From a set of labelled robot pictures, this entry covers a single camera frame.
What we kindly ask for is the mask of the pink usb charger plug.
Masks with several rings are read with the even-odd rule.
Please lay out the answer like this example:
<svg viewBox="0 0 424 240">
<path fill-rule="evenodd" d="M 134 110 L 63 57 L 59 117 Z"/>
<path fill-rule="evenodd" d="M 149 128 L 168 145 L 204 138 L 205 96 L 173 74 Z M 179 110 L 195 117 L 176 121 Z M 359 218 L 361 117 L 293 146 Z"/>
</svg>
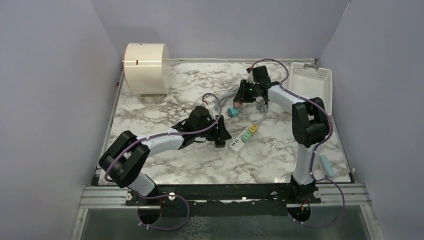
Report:
<svg viewBox="0 0 424 240">
<path fill-rule="evenodd" d="M 233 102 L 233 107 L 236 109 L 240 109 L 243 107 L 243 103 L 242 102 Z"/>
</svg>

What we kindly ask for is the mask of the black power strip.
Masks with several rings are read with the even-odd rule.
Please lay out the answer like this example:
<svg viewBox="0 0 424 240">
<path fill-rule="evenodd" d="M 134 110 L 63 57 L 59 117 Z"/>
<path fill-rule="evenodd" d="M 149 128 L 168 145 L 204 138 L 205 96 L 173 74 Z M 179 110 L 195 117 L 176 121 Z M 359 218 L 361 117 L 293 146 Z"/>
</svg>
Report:
<svg viewBox="0 0 424 240">
<path fill-rule="evenodd" d="M 226 140 L 216 140 L 214 142 L 214 145 L 216 148 L 225 148 L 226 147 Z"/>
</svg>

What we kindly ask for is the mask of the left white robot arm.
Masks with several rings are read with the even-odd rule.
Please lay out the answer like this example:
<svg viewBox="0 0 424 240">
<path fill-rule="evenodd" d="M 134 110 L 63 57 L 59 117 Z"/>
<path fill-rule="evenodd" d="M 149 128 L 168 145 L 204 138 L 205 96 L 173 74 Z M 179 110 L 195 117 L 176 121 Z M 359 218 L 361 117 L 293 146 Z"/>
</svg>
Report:
<svg viewBox="0 0 424 240">
<path fill-rule="evenodd" d="M 165 132 L 137 137 L 129 130 L 123 131 L 103 153 L 98 164 L 107 179 L 119 188 L 135 191 L 138 199 L 149 206 L 157 200 L 157 185 L 142 173 L 147 158 L 181 150 L 195 143 L 196 138 L 214 142 L 215 147 L 223 148 L 232 136 L 225 127 L 223 115 L 212 113 L 204 106 L 196 106 L 188 118 Z"/>
</svg>

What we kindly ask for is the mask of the yellow usb charger plug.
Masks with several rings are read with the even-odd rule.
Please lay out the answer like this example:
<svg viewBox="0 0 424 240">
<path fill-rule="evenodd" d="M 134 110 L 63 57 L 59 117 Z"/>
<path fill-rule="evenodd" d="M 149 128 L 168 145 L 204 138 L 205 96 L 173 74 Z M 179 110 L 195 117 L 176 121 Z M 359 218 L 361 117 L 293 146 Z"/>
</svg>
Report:
<svg viewBox="0 0 424 240">
<path fill-rule="evenodd" d="M 250 132 L 250 134 L 253 136 L 257 130 L 258 130 L 258 125 L 257 124 L 252 124 L 249 128 L 248 131 Z"/>
</svg>

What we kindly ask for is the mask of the teal usb charger plug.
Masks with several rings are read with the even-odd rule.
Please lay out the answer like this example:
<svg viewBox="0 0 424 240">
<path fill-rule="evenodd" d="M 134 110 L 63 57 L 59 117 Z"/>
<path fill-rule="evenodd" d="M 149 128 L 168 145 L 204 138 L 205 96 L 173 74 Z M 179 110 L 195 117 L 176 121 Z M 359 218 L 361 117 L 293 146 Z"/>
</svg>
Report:
<svg viewBox="0 0 424 240">
<path fill-rule="evenodd" d="M 234 118 L 234 117 L 237 117 L 240 114 L 240 112 L 237 108 L 230 107 L 227 109 L 227 114 L 230 118 Z"/>
</svg>

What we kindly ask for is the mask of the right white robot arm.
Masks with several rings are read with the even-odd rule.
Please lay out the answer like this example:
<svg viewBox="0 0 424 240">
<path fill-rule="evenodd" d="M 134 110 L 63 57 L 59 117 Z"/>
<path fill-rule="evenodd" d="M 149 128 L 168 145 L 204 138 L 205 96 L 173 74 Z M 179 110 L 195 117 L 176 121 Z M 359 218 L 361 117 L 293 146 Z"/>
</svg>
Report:
<svg viewBox="0 0 424 240">
<path fill-rule="evenodd" d="M 315 190 L 314 162 L 318 147 L 333 133 L 333 126 L 320 97 L 306 98 L 283 87 L 282 82 L 271 81 L 267 67 L 247 68 L 248 78 L 240 81 L 233 98 L 233 107 L 253 103 L 261 97 L 291 113 L 292 135 L 297 142 L 297 160 L 290 178 L 289 199 L 300 204 Z"/>
</svg>

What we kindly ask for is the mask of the white power strip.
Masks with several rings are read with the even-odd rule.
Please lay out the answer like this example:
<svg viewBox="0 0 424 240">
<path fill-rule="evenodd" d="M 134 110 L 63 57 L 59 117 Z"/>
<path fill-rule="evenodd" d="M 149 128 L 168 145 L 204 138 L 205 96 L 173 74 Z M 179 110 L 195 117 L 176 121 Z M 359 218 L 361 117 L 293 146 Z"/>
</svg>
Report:
<svg viewBox="0 0 424 240">
<path fill-rule="evenodd" d="M 249 128 L 245 128 L 235 139 L 229 144 L 229 148 L 234 152 L 239 152 L 246 144 L 250 142 L 256 132 L 251 132 Z"/>
</svg>

